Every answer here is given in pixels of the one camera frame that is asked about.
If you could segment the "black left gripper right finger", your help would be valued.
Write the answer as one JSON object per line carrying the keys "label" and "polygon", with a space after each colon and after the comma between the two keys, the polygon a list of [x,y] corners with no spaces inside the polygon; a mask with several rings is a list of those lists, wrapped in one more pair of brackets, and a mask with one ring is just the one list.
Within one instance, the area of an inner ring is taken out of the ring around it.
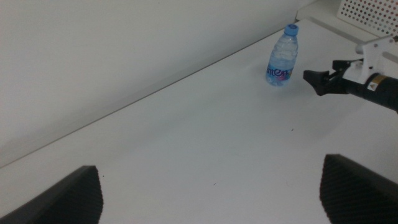
{"label": "black left gripper right finger", "polygon": [[397,224],[397,183],[339,154],[325,156],[320,201],[331,223]]}

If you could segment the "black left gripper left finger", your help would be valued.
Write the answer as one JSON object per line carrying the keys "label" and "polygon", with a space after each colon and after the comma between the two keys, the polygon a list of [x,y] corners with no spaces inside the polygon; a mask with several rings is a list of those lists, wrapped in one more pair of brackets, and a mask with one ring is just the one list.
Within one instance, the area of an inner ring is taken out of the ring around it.
{"label": "black left gripper left finger", "polygon": [[103,205],[96,166],[82,166],[40,195],[1,217],[1,223],[97,224]]}

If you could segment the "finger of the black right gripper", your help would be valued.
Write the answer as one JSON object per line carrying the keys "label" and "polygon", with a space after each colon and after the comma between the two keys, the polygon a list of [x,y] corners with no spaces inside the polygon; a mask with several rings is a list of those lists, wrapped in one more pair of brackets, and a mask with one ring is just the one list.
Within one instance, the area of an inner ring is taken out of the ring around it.
{"label": "finger of the black right gripper", "polygon": [[330,87],[328,86],[330,81],[329,71],[316,72],[312,70],[305,70],[303,72],[303,79],[309,83],[315,90],[318,96],[329,94]]}
{"label": "finger of the black right gripper", "polygon": [[351,66],[353,60],[334,60],[332,63],[332,69],[334,71],[343,71]]}

